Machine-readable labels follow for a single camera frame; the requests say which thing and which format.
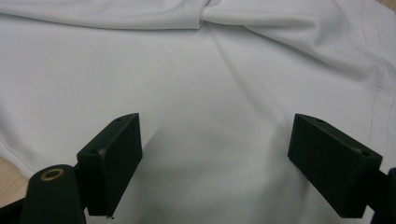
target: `white cloth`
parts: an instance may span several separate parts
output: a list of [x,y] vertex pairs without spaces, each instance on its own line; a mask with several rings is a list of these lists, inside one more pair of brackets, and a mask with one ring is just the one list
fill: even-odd
[[354,223],[289,161],[292,120],[329,121],[395,166],[392,11],[125,2],[0,0],[1,156],[26,175],[75,164],[111,120],[139,112],[144,159],[116,218],[95,223]]

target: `black mount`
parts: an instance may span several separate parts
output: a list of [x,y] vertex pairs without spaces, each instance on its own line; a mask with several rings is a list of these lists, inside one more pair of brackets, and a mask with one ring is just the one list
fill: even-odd
[[396,169],[383,174],[382,156],[329,123],[296,114],[289,158],[340,217],[361,218],[369,205],[372,224],[396,223]]
[[32,176],[26,197],[0,209],[7,224],[85,224],[112,217],[142,159],[139,115],[114,119],[78,154],[78,164],[55,165]]

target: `brass insert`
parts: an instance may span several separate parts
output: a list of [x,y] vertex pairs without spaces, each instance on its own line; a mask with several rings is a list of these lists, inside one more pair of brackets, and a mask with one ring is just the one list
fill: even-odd
[[64,170],[60,168],[48,170],[46,173],[41,175],[42,181],[51,181],[53,179],[58,178],[59,176],[64,174]]

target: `seam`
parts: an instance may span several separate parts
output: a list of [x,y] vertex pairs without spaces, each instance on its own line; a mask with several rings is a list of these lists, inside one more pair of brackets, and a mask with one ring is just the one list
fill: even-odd
[[390,137],[390,118],[392,117],[393,114],[393,108],[395,106],[395,99],[396,99],[396,89],[393,91],[393,98],[392,98],[392,104],[390,105],[389,109],[389,114],[388,114],[388,120],[387,120],[387,143],[385,144],[385,152],[388,151],[389,147],[389,137]]
[[367,50],[367,38],[366,38],[366,32],[364,31],[364,25],[363,25],[363,0],[361,0],[361,31],[363,33],[364,47]]
[[370,146],[371,139],[372,139],[372,136],[373,136],[374,110],[376,108],[376,102],[378,101],[378,98],[379,98],[379,90],[381,89],[380,87],[381,87],[381,84],[384,81],[384,77],[385,77],[385,72],[382,70],[381,79],[379,80],[378,85],[376,86],[375,97],[374,97],[374,101],[373,101],[373,105],[372,105],[372,109],[371,109],[370,132],[369,132],[369,139],[367,141],[367,146]]

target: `wooden surface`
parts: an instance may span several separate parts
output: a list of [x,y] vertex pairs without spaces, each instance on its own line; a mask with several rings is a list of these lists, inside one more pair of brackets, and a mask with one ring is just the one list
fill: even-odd
[[0,157],[0,207],[23,198],[27,182],[14,165]]
[[393,11],[396,12],[396,0],[377,0],[377,1],[389,7],[390,9],[393,9]]

